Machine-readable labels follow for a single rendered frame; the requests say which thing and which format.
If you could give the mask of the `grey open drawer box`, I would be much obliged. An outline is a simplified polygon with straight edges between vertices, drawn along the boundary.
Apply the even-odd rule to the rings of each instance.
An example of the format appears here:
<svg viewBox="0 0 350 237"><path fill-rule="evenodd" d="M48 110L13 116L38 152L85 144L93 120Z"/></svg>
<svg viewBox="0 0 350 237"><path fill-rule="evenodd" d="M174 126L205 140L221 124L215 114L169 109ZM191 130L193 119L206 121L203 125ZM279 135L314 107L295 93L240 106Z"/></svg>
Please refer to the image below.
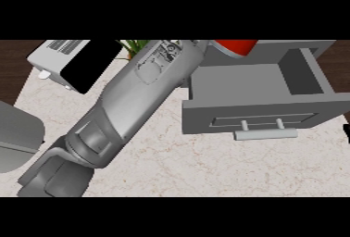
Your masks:
<svg viewBox="0 0 350 237"><path fill-rule="evenodd" d="M290 49L276 64L199 67L191 75L193 100L200 102L330 93L308 48Z"/></svg>

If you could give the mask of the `red can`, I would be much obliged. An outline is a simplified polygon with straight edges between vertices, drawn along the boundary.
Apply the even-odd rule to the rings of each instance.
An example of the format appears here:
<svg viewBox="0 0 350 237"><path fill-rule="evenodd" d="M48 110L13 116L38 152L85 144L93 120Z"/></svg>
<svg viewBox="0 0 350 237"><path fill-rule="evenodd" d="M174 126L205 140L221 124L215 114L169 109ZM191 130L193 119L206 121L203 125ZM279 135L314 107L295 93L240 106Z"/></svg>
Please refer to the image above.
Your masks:
<svg viewBox="0 0 350 237"><path fill-rule="evenodd" d="M256 40L211 40L211 45L233 58L245 57L255 44Z"/></svg>

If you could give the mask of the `grey cabinet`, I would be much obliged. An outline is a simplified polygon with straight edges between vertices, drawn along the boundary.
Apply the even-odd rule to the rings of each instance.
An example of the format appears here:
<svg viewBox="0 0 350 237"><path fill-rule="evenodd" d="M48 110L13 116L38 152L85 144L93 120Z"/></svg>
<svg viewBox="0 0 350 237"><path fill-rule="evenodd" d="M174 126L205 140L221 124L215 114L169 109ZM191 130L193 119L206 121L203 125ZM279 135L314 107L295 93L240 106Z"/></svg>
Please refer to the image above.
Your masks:
<svg viewBox="0 0 350 237"><path fill-rule="evenodd" d="M276 64L290 49L308 48L318 57L335 40L259 40L242 58L227 56L209 45L200 67Z"/></svg>

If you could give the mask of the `green plant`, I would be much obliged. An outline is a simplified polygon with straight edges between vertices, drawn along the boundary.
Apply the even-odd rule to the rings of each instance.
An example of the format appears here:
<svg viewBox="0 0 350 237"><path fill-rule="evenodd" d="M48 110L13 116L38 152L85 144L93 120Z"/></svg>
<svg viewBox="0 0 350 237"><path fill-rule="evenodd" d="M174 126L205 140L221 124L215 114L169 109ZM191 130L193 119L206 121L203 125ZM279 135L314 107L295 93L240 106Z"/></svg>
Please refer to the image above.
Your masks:
<svg viewBox="0 0 350 237"><path fill-rule="evenodd" d="M143 49L144 45L149 43L149 40L118 40L119 45L128 52L128 59L134 57L138 51Z"/></svg>

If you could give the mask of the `white toaster with black side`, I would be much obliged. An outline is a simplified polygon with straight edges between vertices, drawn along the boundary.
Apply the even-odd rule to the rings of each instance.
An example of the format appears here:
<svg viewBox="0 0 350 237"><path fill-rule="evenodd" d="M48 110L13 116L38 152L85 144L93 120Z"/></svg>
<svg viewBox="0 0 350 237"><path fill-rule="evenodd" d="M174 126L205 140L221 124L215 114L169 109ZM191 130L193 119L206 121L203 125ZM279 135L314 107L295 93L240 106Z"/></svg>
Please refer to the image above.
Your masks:
<svg viewBox="0 0 350 237"><path fill-rule="evenodd" d="M45 40L28 54L39 79L85 94L121 51L115 40Z"/></svg>

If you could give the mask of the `grey rounded object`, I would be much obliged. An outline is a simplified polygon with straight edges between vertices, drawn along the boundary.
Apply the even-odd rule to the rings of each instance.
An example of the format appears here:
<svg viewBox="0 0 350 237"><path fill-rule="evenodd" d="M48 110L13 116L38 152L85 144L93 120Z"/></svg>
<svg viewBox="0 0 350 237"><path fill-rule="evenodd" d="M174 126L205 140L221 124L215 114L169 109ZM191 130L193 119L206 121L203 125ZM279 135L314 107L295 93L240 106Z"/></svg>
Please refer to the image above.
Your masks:
<svg viewBox="0 0 350 237"><path fill-rule="evenodd" d="M20 168L44 141L42 121L0 101L0 173Z"/></svg>

